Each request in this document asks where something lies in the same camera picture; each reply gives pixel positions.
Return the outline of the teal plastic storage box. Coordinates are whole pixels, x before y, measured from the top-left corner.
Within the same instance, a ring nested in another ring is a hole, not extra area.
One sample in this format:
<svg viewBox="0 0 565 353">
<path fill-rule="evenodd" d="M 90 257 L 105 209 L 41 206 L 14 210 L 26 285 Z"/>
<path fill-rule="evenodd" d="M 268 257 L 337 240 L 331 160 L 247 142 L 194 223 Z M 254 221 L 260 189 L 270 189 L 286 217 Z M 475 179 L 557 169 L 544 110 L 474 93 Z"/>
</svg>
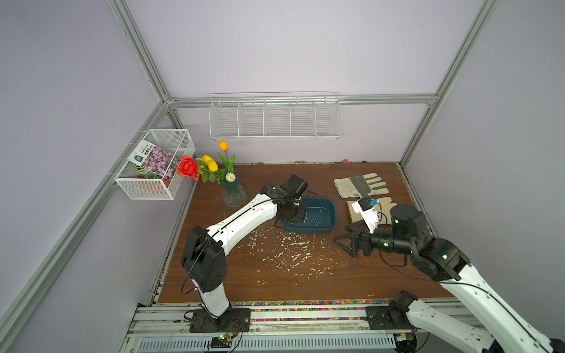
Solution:
<svg viewBox="0 0 565 353">
<path fill-rule="evenodd" d="M 331 199 L 323 197 L 309 197 L 301 200 L 305 206 L 305 219 L 303 223 L 283 222 L 287 232 L 299 234 L 326 234 L 337 225 L 335 204 Z"/>
</svg>

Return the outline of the glass flower vase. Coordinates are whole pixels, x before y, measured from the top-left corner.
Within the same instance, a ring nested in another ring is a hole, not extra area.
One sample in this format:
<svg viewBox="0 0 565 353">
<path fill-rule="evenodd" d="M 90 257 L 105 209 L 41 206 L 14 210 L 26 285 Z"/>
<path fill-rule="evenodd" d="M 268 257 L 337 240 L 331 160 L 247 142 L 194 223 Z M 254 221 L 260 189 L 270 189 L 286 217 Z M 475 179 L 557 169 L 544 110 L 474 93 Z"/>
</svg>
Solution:
<svg viewBox="0 0 565 353">
<path fill-rule="evenodd" d="M 227 173 L 225 179 L 220 181 L 220 185 L 224 188 L 222 195 L 226 206 L 238 208 L 247 201 L 247 194 L 238 184 L 238 175 L 235 171 Z"/>
</svg>

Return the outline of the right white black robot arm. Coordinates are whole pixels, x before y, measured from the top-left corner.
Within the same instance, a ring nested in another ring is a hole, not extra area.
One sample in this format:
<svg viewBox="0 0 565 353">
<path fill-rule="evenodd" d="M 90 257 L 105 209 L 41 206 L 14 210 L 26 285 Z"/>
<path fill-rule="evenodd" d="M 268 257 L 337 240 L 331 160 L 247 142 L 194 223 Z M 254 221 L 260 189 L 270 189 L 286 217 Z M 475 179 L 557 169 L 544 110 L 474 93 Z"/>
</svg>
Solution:
<svg viewBox="0 0 565 353">
<path fill-rule="evenodd" d="M 563 352 L 564 341 L 548 338 L 522 318 L 485 281 L 470 259 L 451 241 L 430 234 L 425 214 L 410 204 L 392 207 L 389 216 L 370 201 L 354 204 L 362 216 L 361 228 L 333 237 L 349 256 L 401 254 L 406 263 L 455 296 L 482 324 L 482 329 L 432 309 L 423 300 L 401 291 L 385 313 L 370 318 L 373 324 L 393 328 L 410 325 L 460 349 L 462 352 Z"/>
</svg>

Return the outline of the white grey work glove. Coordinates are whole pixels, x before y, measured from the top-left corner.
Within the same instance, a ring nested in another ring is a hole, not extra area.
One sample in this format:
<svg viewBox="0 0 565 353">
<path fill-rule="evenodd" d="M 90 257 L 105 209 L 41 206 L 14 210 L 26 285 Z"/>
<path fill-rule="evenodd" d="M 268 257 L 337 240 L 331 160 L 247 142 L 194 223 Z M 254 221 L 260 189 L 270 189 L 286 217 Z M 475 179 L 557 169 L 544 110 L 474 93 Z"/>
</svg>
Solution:
<svg viewBox="0 0 565 353">
<path fill-rule="evenodd" d="M 338 195 L 343 199 L 362 199 L 389 194 L 388 185 L 376 173 L 334 179 Z"/>
</svg>

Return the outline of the cream canvas work glove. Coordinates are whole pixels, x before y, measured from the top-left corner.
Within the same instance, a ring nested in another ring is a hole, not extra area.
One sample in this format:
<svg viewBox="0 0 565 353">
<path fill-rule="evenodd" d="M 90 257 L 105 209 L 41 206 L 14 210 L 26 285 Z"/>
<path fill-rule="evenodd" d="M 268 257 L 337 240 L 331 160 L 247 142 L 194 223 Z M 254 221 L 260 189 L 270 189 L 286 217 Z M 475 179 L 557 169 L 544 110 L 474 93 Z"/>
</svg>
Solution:
<svg viewBox="0 0 565 353">
<path fill-rule="evenodd" d="M 353 204 L 355 202 L 356 202 L 356 200 L 350 200 L 350 201 L 347 202 L 349 212 L 350 212 L 350 219 L 351 219 L 352 223 L 359 222 L 363 219 L 361 214 L 356 213 L 353 209 Z M 391 197 L 371 199 L 370 204 L 375 211 L 381 212 L 383 214 L 379 218 L 379 220 L 380 220 L 379 224 L 390 224 L 391 223 L 390 211 L 393 207 L 395 207 L 397 205 L 396 203 L 394 203 L 392 201 Z"/>
</svg>

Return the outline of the yellow artificial tulips bunch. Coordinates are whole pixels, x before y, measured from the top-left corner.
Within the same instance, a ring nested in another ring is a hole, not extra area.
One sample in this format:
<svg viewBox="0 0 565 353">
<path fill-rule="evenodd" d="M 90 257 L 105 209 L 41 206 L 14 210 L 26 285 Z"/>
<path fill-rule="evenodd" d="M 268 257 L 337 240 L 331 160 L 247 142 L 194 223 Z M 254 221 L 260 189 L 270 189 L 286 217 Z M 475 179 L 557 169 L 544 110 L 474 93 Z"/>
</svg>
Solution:
<svg viewBox="0 0 565 353">
<path fill-rule="evenodd" d="M 235 155 L 229 155 L 230 147 L 226 141 L 220 141 L 219 148 L 219 157 L 224 167 L 221 169 L 219 164 L 211 156 L 204 155 L 201 158 L 197 158 L 199 176 L 204 183 L 235 183 L 237 179 L 235 173 Z"/>
</svg>

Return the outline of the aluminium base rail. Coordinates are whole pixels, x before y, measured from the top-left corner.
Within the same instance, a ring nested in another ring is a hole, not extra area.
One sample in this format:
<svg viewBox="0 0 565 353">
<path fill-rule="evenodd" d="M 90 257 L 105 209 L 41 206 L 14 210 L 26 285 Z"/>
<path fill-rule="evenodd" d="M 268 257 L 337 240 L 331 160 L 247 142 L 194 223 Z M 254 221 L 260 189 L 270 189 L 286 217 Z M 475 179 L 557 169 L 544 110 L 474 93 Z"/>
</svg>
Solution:
<svg viewBox="0 0 565 353">
<path fill-rule="evenodd" d="M 197 307 L 142 307 L 121 352 L 423 352 L 435 335 L 462 352 L 485 352 L 494 338 L 454 299 L 428 300 L 417 325 L 387 322 L 379 300 L 240 302 L 223 328 Z"/>
</svg>

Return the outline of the red artificial rose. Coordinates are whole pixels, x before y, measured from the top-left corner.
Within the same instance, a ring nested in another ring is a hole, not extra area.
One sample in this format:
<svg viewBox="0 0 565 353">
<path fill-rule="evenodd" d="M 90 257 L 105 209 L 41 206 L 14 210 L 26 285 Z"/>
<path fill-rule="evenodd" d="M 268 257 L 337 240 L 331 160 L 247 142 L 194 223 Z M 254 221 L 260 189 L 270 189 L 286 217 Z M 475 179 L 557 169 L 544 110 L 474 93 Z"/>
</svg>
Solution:
<svg viewBox="0 0 565 353">
<path fill-rule="evenodd" d="M 193 179 L 195 182 L 199 181 L 199 165 L 193 158 L 187 155 L 182 156 L 177 173 L 185 179 Z"/>
</svg>

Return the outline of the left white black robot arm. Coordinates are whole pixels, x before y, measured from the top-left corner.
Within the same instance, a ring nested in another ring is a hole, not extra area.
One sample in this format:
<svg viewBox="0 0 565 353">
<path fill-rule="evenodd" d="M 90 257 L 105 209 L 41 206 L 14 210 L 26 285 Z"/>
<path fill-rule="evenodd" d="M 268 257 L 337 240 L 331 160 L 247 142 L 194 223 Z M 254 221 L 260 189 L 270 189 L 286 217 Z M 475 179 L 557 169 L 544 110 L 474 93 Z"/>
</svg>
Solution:
<svg viewBox="0 0 565 353">
<path fill-rule="evenodd" d="M 225 294 L 227 256 L 250 232 L 277 219 L 300 223 L 306 207 L 302 196 L 308 183 L 296 174 L 280 186 L 266 185 L 248 204 L 225 220 L 207 228 L 196 226 L 187 237 L 180 264 L 194 284 L 207 317 L 227 317 L 231 304 Z"/>
</svg>

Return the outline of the purple flower packet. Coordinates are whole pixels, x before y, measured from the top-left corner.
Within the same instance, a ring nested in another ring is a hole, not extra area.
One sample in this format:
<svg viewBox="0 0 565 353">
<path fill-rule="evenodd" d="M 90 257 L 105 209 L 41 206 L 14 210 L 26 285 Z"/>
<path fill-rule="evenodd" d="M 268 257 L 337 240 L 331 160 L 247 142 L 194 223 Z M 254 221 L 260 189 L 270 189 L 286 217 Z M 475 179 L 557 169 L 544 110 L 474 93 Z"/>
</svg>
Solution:
<svg viewBox="0 0 565 353">
<path fill-rule="evenodd" d="M 167 181 L 172 181 L 180 164 L 179 157 L 174 153 L 146 140 L 142 140 L 136 145 L 127 160 L 135 166 L 142 176 Z"/>
</svg>

